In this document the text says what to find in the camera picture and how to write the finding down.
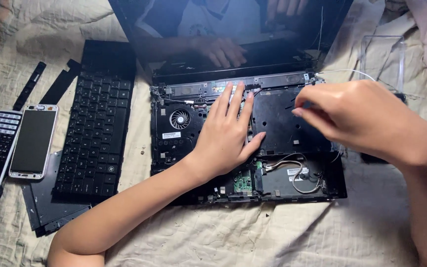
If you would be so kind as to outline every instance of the black plastic strip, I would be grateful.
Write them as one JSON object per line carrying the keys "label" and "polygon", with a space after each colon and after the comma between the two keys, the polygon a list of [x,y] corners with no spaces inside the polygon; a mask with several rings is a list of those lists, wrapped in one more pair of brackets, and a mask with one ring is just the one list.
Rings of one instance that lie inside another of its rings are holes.
{"label": "black plastic strip", "polygon": [[70,70],[62,70],[39,104],[56,105],[67,91],[70,84],[74,81],[75,77],[80,75],[80,71],[82,70],[82,65],[80,63],[70,59],[67,62],[67,66]]}
{"label": "black plastic strip", "polygon": [[39,62],[36,69],[32,73],[31,78],[29,78],[29,81],[27,81],[26,86],[24,87],[24,89],[22,89],[21,94],[18,96],[16,102],[12,106],[12,110],[21,111],[22,107],[29,98],[29,95],[31,94],[32,90],[39,81],[40,76],[44,72],[45,66],[46,64],[44,62]]}

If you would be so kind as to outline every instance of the phone screen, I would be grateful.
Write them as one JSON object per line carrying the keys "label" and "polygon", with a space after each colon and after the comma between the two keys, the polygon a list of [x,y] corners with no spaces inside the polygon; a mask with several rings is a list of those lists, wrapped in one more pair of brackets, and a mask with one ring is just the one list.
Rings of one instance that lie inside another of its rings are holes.
{"label": "phone screen", "polygon": [[35,174],[44,172],[56,114],[55,111],[24,112],[12,158],[12,172]]}

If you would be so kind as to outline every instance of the clear plastic box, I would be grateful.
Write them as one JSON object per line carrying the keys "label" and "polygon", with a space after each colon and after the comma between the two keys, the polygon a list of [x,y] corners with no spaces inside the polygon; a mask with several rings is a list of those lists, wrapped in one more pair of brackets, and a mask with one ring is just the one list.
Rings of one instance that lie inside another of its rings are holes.
{"label": "clear plastic box", "polygon": [[403,92],[406,44],[403,36],[364,36],[360,51],[360,71],[393,93]]}

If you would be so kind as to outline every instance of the sticker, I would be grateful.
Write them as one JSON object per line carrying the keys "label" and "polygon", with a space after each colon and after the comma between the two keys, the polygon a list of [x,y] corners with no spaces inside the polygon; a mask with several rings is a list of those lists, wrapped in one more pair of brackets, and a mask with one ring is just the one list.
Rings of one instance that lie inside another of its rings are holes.
{"label": "sticker", "polygon": [[[294,176],[290,176],[289,177],[289,181],[293,181],[293,178],[294,178]],[[303,179],[301,179],[301,177],[296,177],[296,180],[294,180],[294,181],[304,181]]]}
{"label": "sticker", "polygon": [[171,138],[179,138],[181,137],[181,132],[176,133],[163,133],[162,138],[163,139],[171,139]]}
{"label": "sticker", "polygon": [[[299,170],[300,170],[300,168],[288,169],[288,175],[295,175],[297,172],[299,172]],[[301,171],[301,173],[308,174],[309,173],[309,169],[308,168],[303,168],[303,170]]]}

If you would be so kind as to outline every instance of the smartphone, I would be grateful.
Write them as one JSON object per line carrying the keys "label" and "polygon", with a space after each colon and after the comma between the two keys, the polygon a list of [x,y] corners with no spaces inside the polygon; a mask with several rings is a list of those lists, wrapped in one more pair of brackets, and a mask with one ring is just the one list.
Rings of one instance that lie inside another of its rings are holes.
{"label": "smartphone", "polygon": [[42,179],[56,128],[55,105],[28,105],[22,114],[9,176]]}

